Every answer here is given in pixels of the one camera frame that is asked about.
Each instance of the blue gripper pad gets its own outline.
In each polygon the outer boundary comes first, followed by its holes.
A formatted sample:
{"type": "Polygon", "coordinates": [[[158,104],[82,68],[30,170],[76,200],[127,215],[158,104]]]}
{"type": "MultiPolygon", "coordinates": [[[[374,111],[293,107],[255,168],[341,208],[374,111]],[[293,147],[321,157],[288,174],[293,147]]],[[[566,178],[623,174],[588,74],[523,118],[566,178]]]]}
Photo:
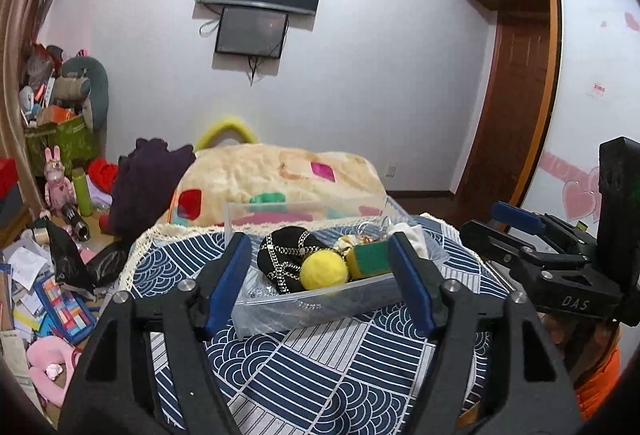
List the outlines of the blue gripper pad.
{"type": "Polygon", "coordinates": [[[394,234],[387,245],[389,265],[415,328],[429,337],[447,324],[449,311],[440,293],[444,278],[432,261],[416,254],[404,233],[394,234]]]}
{"type": "Polygon", "coordinates": [[[205,330],[211,337],[224,327],[231,317],[231,309],[236,303],[244,276],[251,263],[251,254],[252,246],[249,237],[243,233],[236,233],[222,256],[208,262],[197,278],[198,282],[201,279],[208,279],[212,286],[212,289],[207,289],[206,283],[201,285],[203,295],[207,295],[210,290],[209,317],[205,330]],[[223,272],[219,278],[212,277],[216,273],[220,274],[220,271],[223,272]]]}
{"type": "Polygon", "coordinates": [[[545,232],[545,224],[539,216],[505,202],[496,202],[491,208],[491,216],[501,224],[511,225],[534,237],[545,232]]]}

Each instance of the colorful notebook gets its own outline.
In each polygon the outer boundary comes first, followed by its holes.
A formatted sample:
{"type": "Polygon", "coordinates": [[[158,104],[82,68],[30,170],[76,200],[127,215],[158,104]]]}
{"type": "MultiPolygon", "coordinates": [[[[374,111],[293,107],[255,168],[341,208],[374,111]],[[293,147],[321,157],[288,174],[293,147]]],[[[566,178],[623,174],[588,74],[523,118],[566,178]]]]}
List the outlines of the colorful notebook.
{"type": "Polygon", "coordinates": [[[53,275],[45,276],[34,287],[55,328],[72,345],[88,336],[95,326],[95,318],[81,299],[62,290],[53,275]]]}

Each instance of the red box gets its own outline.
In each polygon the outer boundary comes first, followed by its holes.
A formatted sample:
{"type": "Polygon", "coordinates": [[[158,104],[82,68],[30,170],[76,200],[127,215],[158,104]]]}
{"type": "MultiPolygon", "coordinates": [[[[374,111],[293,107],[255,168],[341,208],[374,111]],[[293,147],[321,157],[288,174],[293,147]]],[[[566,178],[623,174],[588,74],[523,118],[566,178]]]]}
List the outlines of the red box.
{"type": "Polygon", "coordinates": [[[4,200],[6,194],[18,181],[18,172],[15,168],[15,160],[0,159],[0,200],[4,200]]]}

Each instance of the baseboard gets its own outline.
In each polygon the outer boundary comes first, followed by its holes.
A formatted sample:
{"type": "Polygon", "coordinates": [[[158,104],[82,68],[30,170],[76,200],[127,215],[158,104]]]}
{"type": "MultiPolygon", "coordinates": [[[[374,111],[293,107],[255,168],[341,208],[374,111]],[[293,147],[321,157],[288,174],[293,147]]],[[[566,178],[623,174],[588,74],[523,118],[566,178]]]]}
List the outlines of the baseboard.
{"type": "Polygon", "coordinates": [[[453,198],[450,191],[388,191],[391,198],[453,198]]]}

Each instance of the plastic bag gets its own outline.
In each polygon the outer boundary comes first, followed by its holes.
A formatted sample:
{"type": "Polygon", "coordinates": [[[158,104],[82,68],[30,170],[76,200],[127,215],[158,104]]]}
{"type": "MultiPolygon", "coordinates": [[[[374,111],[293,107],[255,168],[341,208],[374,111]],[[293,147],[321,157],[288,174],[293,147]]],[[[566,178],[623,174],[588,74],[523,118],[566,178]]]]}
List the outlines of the plastic bag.
{"type": "Polygon", "coordinates": [[[130,241],[114,241],[95,255],[86,268],[96,289],[105,289],[116,281],[129,258],[130,241]]]}
{"type": "Polygon", "coordinates": [[[38,44],[33,47],[33,52],[27,60],[27,74],[29,86],[37,88],[42,83],[47,84],[54,69],[54,61],[45,47],[38,44]]]}
{"type": "Polygon", "coordinates": [[[64,229],[48,220],[47,232],[51,260],[56,267],[56,283],[91,300],[117,280],[129,258],[132,242],[118,240],[85,265],[76,243],[64,229]]]}
{"type": "Polygon", "coordinates": [[[47,233],[51,261],[56,268],[56,283],[88,299],[95,299],[95,285],[80,257],[76,242],[62,227],[58,227],[50,220],[47,220],[47,233]]]}

